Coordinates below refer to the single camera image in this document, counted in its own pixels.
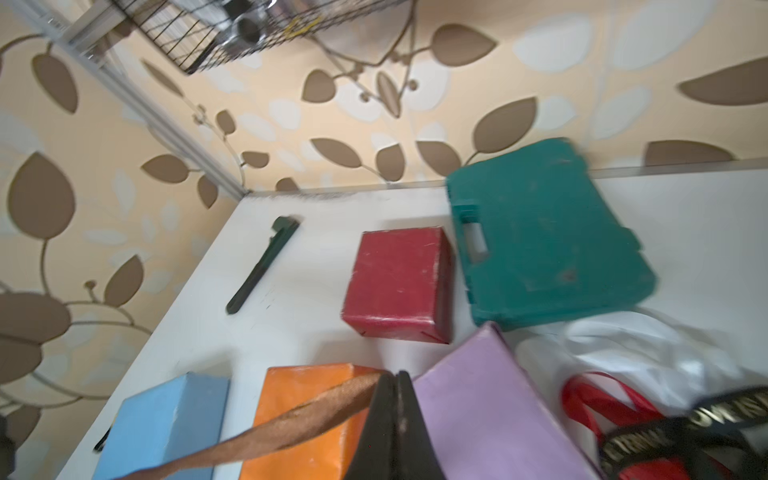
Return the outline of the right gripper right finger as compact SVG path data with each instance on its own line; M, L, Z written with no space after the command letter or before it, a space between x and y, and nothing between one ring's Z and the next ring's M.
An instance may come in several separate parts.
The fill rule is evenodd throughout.
M410 375L395 376L394 478L445 480Z

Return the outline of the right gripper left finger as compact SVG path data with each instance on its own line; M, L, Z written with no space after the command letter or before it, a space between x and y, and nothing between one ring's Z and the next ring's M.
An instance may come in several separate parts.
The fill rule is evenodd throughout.
M378 381L345 480L389 480L394 472L395 377Z

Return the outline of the orange gift box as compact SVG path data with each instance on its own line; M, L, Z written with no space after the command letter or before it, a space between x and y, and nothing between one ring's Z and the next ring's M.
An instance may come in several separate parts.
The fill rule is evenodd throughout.
M243 462L242 479L342 479L383 372L351 363L271 367L254 425L267 453Z

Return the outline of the brown ribbon bow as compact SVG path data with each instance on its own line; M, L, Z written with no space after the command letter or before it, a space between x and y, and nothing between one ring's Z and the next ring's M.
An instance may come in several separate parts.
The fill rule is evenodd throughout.
M134 471L126 477L166 479L183 470L251 460L305 443L368 408L383 375L374 372L347 380L233 438L168 463Z

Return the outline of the purple gift box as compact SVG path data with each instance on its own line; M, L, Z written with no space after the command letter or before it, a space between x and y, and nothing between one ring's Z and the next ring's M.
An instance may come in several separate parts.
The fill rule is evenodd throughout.
M518 365L493 322L414 382L449 479L595 479L598 474Z

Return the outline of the dark red gift box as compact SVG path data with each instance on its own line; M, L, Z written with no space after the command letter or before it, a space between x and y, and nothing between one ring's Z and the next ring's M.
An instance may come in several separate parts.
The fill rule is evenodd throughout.
M362 234L341 319L364 337L453 341L455 265L440 227Z

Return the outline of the red ribbon bow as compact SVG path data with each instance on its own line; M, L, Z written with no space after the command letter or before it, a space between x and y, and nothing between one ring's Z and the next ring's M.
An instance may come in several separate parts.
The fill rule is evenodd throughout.
M569 425L592 441L586 449L607 479L687 479L676 458L676 423L614 377L591 372L569 378L560 393Z

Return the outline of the blue gift box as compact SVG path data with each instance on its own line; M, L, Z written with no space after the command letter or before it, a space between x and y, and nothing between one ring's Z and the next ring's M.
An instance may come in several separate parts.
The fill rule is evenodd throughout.
M217 444L230 380L187 373L123 401L93 477L117 479Z

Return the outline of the white ribbon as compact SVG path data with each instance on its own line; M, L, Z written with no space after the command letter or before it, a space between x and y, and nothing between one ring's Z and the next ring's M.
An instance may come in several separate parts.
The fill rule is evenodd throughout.
M615 312L525 332L515 358L562 421L564 384L587 372L622 381L665 414L746 384L744 370L725 350L644 313Z

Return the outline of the black printed ribbon bow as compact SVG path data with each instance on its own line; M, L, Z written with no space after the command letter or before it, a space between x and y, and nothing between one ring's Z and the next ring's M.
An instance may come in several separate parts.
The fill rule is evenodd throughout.
M767 388L755 386L699 401L685 416L619 428L599 444L608 479L632 467L677 460L689 479L765 479L767 454L743 432L767 424Z

